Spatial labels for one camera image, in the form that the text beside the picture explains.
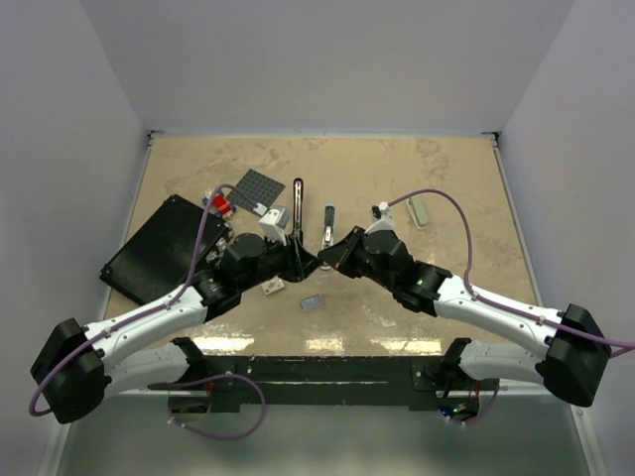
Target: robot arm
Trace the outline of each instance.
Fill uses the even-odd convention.
[[[288,216],[285,208],[270,209],[260,219],[266,239],[249,233],[237,236],[222,257],[194,276],[172,305],[181,288],[112,319],[84,327],[74,319],[59,324],[31,369],[38,384],[79,346],[100,334],[105,337],[86,346],[44,388],[57,420],[75,421],[104,398],[126,390],[207,377],[204,356],[187,338],[174,339],[159,349],[142,349],[225,314],[240,304],[242,293],[276,276],[291,283],[309,276],[321,261],[303,248],[297,234],[284,234]],[[153,308],[163,310],[118,325]]]
[[[385,203],[372,210],[374,223],[355,227],[339,243],[317,256],[349,278],[369,278],[406,309],[456,319],[505,337],[512,344],[454,341],[437,375],[469,381],[512,379],[544,385],[570,404],[589,407],[595,396],[610,347],[548,326],[565,324],[602,336],[590,313],[571,304],[566,312],[531,306],[478,288],[477,295],[505,304],[501,310],[472,297],[461,277],[416,261],[397,238]],[[538,322],[511,309],[533,313]]]

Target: wooden table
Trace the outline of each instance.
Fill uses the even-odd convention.
[[[200,203],[203,191],[237,183],[254,169],[285,184],[276,203],[292,207],[292,181],[305,181],[305,245],[319,249],[323,209],[336,204],[335,240],[370,224],[369,209],[408,191],[435,187],[464,208],[474,240],[472,281],[534,303],[529,276],[491,143],[484,138],[420,137],[166,137],[156,139],[129,229],[131,236],[171,193]],[[462,273],[465,233],[442,197],[425,196],[430,224],[415,228],[405,204],[393,207],[397,235],[418,260]],[[254,215],[238,209],[237,233],[260,233]],[[320,293],[321,308],[302,312],[301,299]],[[113,293],[108,317],[135,307]],[[499,342],[459,322],[414,314],[369,280],[315,271],[301,284],[266,297],[255,288],[242,304],[181,333],[208,354],[437,355],[457,337]]]

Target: wall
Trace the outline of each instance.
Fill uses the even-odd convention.
[[[29,369],[56,323],[98,317],[143,139],[78,2],[0,2],[2,474],[38,469],[53,419],[27,413]]]
[[[635,340],[635,3],[577,0],[502,135],[547,304],[587,306]],[[592,416],[612,474],[633,474],[635,355],[612,361]]]
[[[173,132],[500,130],[573,0],[82,0]]]

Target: red object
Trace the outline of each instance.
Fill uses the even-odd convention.
[[[231,204],[222,195],[217,195],[213,199],[214,206],[222,216],[231,216],[233,212]]]

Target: table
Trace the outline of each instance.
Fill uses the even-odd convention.
[[[254,169],[285,184],[276,203],[292,206],[292,181],[305,181],[305,246],[319,249],[323,209],[336,205],[335,240],[370,224],[370,206],[408,191],[435,187],[464,208],[474,240],[472,281],[487,290],[535,303],[516,228],[487,138],[425,137],[162,137],[154,142],[128,236],[177,193],[200,203],[203,191],[237,183]],[[454,208],[425,196],[430,224],[418,230],[405,204],[393,207],[397,235],[418,260],[462,273],[465,233]],[[239,208],[237,233],[260,233],[254,215]],[[302,312],[301,299],[320,293],[325,305]],[[113,292],[106,317],[136,304]],[[315,271],[301,284],[266,297],[255,288],[242,304],[185,330],[206,354],[439,355],[457,337],[502,339],[476,327],[414,314],[369,280]]]

